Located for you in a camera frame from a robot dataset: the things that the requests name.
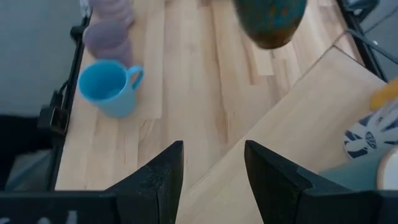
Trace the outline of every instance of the black clamp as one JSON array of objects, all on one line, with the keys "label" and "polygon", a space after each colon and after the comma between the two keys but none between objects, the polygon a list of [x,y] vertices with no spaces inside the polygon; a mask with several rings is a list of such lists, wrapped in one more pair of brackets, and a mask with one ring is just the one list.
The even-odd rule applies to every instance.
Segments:
[{"label": "black clamp", "polygon": [[40,111],[37,128],[43,131],[49,131],[53,137],[64,138],[67,133],[69,123],[69,113],[62,109],[63,95],[54,91],[51,103],[44,106]]}]

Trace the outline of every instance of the wood grain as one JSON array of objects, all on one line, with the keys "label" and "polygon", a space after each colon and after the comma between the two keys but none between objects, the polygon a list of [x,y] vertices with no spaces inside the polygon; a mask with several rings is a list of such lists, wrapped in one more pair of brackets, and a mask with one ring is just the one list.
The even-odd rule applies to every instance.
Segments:
[{"label": "wood grain", "polygon": [[262,223],[244,166],[252,139],[314,172],[346,162],[346,128],[369,112],[385,85],[332,48],[273,109],[181,198],[177,223]]},{"label": "wood grain", "polygon": [[[56,189],[106,189],[184,140],[182,195],[192,192],[345,27],[333,2],[309,0],[293,41],[260,51],[229,0],[134,0],[132,6],[134,63],[146,72],[137,110],[107,118],[77,89]],[[85,51],[81,67],[91,63]]]}]

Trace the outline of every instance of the white patterned cup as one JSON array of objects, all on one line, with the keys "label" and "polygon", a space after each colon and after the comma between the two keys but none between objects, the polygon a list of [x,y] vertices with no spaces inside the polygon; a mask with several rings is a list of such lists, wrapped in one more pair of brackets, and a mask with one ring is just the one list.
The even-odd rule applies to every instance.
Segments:
[{"label": "white patterned cup", "polygon": [[398,145],[398,99],[356,122],[345,132],[343,145],[350,159]]}]

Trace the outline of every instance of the black metal frame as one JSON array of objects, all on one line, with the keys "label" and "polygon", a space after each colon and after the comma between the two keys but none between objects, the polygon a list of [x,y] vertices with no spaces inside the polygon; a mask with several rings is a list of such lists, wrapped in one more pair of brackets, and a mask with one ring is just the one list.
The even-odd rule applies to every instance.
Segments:
[{"label": "black metal frame", "polygon": [[[338,6],[340,7],[340,11],[343,15],[344,20],[347,23],[348,28],[355,30],[360,35],[363,35],[364,32],[359,24],[359,19],[352,12],[348,12],[344,9],[344,2],[343,2],[344,0],[336,0],[336,1],[338,3]],[[379,77],[381,80],[386,82],[387,78],[381,69],[379,61],[374,56],[370,46],[368,46],[362,40],[360,40],[355,36],[353,36],[353,39],[355,41],[355,45],[358,49],[358,52],[362,57],[365,67],[370,72]]]},{"label": "black metal frame", "polygon": [[[72,27],[70,32],[71,38],[76,43],[76,49],[75,49],[75,55],[73,58],[69,78],[67,81],[65,98],[63,99],[63,105],[62,105],[62,109],[67,110],[69,114],[72,111],[73,99],[75,97],[75,90],[77,85],[77,78],[79,76],[81,60],[83,58],[83,52],[85,48],[82,41],[83,29],[80,29],[81,33],[79,34],[79,28],[86,27],[88,26],[89,23],[90,23],[90,18],[84,17],[81,21],[80,26]],[[55,184],[57,183],[58,170],[61,163],[64,143],[65,143],[64,139],[56,139],[54,141],[54,147],[51,153],[50,166],[47,169],[46,173],[47,183],[45,183],[45,186],[47,190],[54,190]]]},{"label": "black metal frame", "polygon": [[[341,13],[347,23],[347,26],[350,29],[355,30],[357,33],[363,35],[363,30],[362,30],[361,26],[359,25],[358,18],[352,12],[345,11],[343,0],[336,0],[336,1],[340,7]],[[86,27],[89,23],[90,23],[90,18],[85,17],[82,20],[80,27]],[[73,104],[73,99],[75,97],[77,78],[78,78],[78,74],[80,71],[80,64],[81,64],[81,59],[83,57],[83,51],[84,51],[84,45],[81,40],[81,36],[72,35],[72,34],[71,34],[71,36],[74,39],[74,41],[76,42],[76,50],[75,50],[75,57],[74,57],[73,63],[72,63],[72,69],[70,71],[70,76],[68,79],[67,89],[65,92],[65,99],[63,101],[63,106],[62,106],[62,108],[67,110],[69,113],[71,113],[71,111],[72,111],[72,104]],[[371,50],[370,46],[355,36],[353,36],[353,38],[354,38],[355,44],[358,48],[358,52],[361,55],[362,60],[365,64],[365,67],[370,72],[372,72],[377,77],[379,77],[380,79],[382,79],[386,82],[387,81],[386,76],[384,75],[384,72],[382,71],[381,66],[380,66],[377,58],[374,56],[373,51]],[[57,176],[58,176],[58,170],[59,170],[60,161],[61,161],[62,152],[63,152],[63,144],[64,144],[64,139],[59,140],[53,149],[50,167],[47,172],[48,178],[46,178],[47,179],[47,183],[46,183],[47,190],[54,190],[54,188],[55,188],[55,184],[56,184]]]}]

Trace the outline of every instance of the purple cup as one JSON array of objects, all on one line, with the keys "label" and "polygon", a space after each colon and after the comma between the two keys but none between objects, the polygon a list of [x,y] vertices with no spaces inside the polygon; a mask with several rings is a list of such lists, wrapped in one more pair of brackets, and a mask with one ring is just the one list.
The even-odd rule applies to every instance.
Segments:
[{"label": "purple cup", "polygon": [[117,60],[127,68],[132,66],[132,47],[126,26],[121,21],[90,24],[83,33],[83,43],[97,59]]},{"label": "purple cup", "polygon": [[128,27],[134,22],[134,15],[129,0],[90,0],[100,19],[117,19]]}]

